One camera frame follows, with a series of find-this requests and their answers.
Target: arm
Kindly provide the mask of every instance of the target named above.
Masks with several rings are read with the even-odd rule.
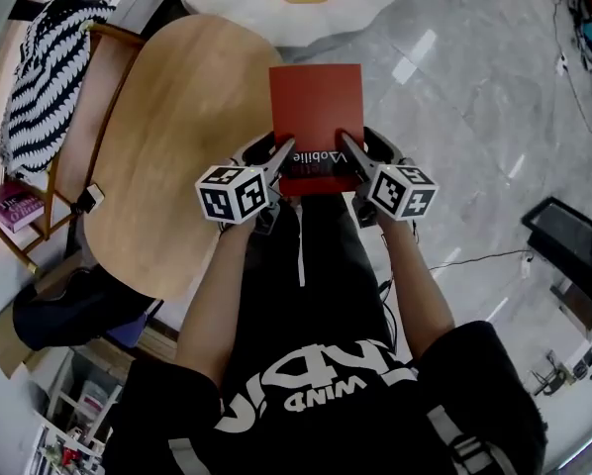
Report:
[[[408,224],[381,213],[378,223],[388,246],[404,334],[413,357],[419,359],[434,341],[454,329],[452,313]]]
[[[193,369],[221,387],[239,318],[249,235],[255,217],[224,233],[182,324],[175,364]]]

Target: book cover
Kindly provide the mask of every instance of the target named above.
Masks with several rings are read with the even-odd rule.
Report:
[[[298,196],[352,191],[359,184],[342,151],[340,131],[364,142],[359,64],[287,65],[269,69],[276,145],[296,145],[280,191]]]
[[[21,184],[8,181],[0,185],[0,222],[15,233],[44,212],[44,203]]]

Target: small table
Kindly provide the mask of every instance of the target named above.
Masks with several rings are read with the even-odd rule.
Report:
[[[217,16],[188,16],[144,46],[107,125],[92,182],[105,195],[85,217],[100,264],[138,292],[184,294],[214,241],[195,181],[272,128],[263,38]]]

